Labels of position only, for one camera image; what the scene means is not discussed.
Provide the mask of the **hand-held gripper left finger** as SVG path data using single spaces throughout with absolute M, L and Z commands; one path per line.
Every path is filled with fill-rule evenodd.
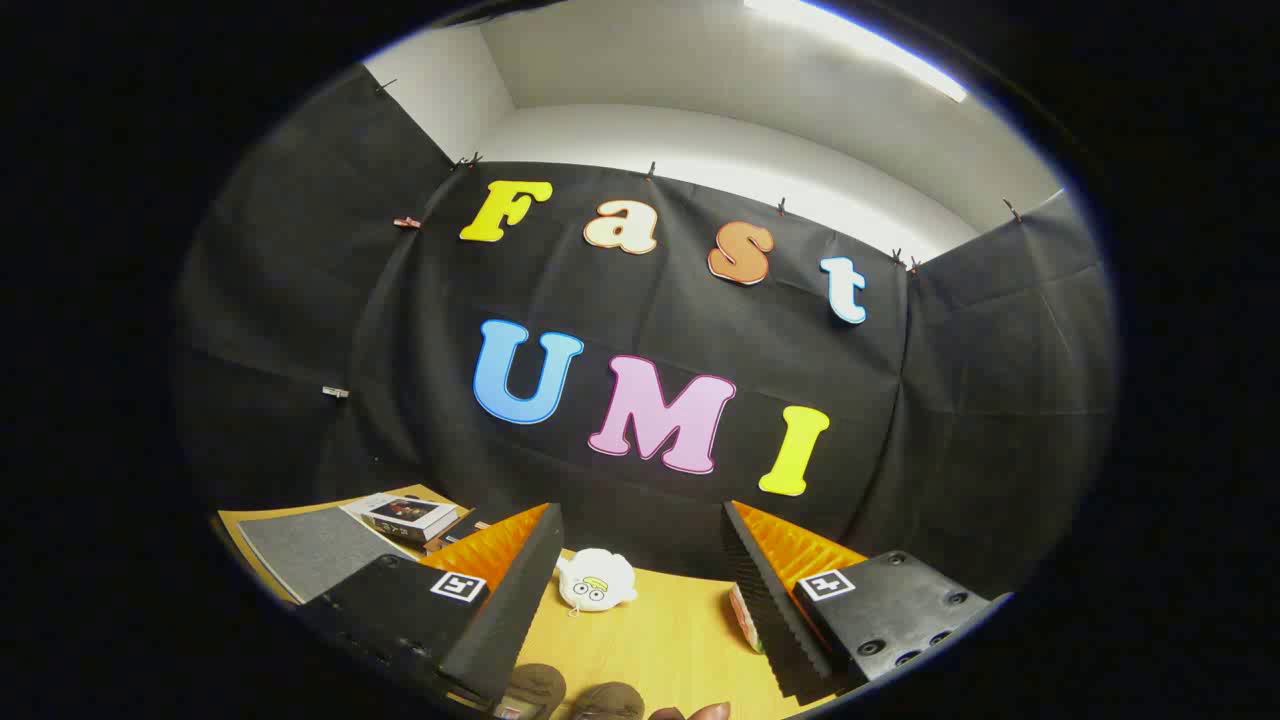
M 550 577 L 564 524 L 540 503 L 426 556 L 384 553 L 298 609 L 300 621 L 433 703 L 504 693 Z

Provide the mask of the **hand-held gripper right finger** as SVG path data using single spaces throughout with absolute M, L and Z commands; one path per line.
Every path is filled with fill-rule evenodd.
M 721 532 L 742 619 L 781 692 L 801 703 L 882 685 L 1005 602 L 902 550 L 864 556 L 735 500 Z

